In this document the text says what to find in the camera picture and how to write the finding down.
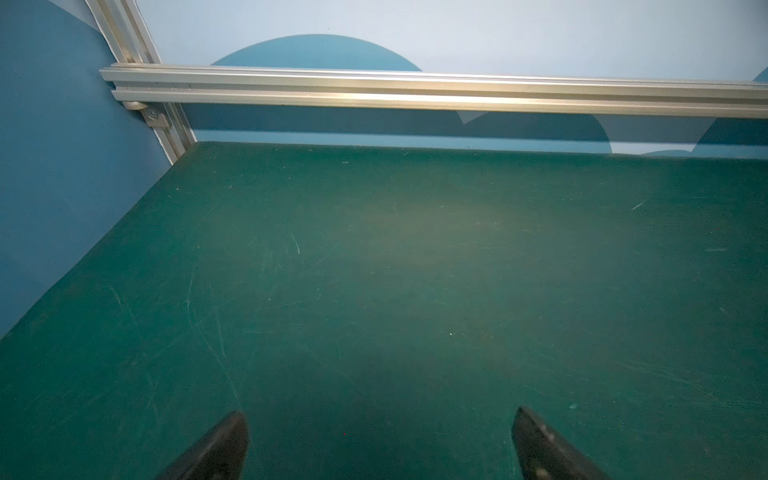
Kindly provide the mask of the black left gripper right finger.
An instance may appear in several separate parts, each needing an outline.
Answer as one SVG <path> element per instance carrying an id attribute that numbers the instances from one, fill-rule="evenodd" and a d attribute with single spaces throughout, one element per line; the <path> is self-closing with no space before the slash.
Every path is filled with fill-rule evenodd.
<path id="1" fill-rule="evenodd" d="M 609 479 L 587 456 L 526 406 L 517 409 L 511 439 L 524 479 Z"/>

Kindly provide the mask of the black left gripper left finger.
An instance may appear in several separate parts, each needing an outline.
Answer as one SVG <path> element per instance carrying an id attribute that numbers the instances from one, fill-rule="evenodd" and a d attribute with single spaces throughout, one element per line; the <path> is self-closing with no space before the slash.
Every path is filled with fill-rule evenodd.
<path id="1" fill-rule="evenodd" d="M 242 475 L 248 445 L 246 417 L 241 411 L 231 411 L 155 479 L 238 480 Z"/>

